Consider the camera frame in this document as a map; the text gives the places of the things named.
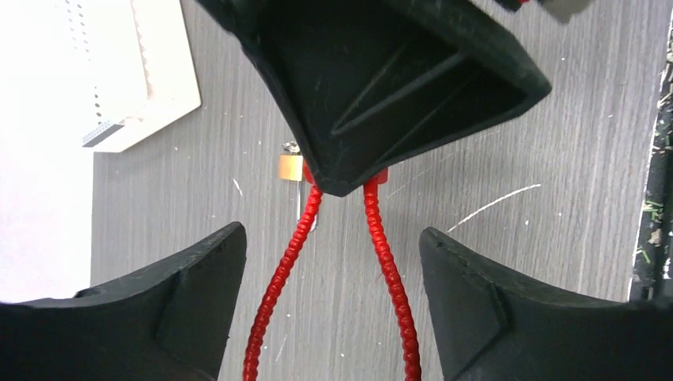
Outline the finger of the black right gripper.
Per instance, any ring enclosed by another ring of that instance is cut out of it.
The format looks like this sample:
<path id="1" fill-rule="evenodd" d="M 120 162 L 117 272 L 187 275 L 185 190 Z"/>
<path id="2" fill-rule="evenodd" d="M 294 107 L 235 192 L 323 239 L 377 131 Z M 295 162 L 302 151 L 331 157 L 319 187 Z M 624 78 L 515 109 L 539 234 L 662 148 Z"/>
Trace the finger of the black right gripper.
<path id="1" fill-rule="evenodd" d="M 267 85 L 317 187 L 344 197 L 403 160 L 526 113 L 552 87 L 469 1 L 204 1 Z"/>

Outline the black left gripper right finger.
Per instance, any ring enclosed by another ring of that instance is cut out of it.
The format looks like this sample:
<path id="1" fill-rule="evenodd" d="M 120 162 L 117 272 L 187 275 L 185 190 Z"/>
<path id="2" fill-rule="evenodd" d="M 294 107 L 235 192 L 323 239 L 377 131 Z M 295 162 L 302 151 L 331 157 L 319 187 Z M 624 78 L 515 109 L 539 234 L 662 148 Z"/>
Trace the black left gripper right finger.
<path id="1" fill-rule="evenodd" d="M 432 227 L 419 251 L 446 380 L 671 379 L 671 300 L 567 291 Z"/>

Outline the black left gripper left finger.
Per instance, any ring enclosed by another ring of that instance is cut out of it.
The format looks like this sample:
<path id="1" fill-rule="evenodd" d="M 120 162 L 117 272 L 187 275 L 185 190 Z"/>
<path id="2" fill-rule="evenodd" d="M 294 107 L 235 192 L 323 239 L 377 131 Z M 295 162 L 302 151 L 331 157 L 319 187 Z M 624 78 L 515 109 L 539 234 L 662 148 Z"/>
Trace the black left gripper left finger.
<path id="1" fill-rule="evenodd" d="M 1 305 L 4 380 L 215 380 L 246 262 L 233 222 L 72 298 Z"/>

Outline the red cable padlock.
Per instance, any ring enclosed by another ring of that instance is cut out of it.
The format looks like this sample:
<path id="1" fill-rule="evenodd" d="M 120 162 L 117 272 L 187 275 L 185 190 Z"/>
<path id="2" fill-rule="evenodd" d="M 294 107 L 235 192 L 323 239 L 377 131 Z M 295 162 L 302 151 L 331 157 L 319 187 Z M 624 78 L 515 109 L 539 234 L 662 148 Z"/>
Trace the red cable padlock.
<path id="1" fill-rule="evenodd" d="M 298 220 L 296 229 L 269 281 L 260 306 L 257 309 L 244 350 L 241 376 L 243 380 L 256 380 L 258 377 L 263 338 L 267 332 L 271 316 L 290 277 L 291 270 L 299 257 L 299 253 L 309 236 L 310 227 L 314 223 L 320 209 L 323 192 L 317 187 L 307 165 L 302 167 L 302 173 L 311 184 L 310 194 Z M 402 342 L 405 379 L 420 380 L 422 370 L 417 330 L 402 277 L 394 262 L 394 256 L 387 241 L 379 209 L 379 186 L 386 183 L 387 180 L 388 170 L 385 168 L 365 182 L 363 185 L 364 213 L 375 254 L 377 255 L 381 273 L 385 280 L 398 322 Z"/>

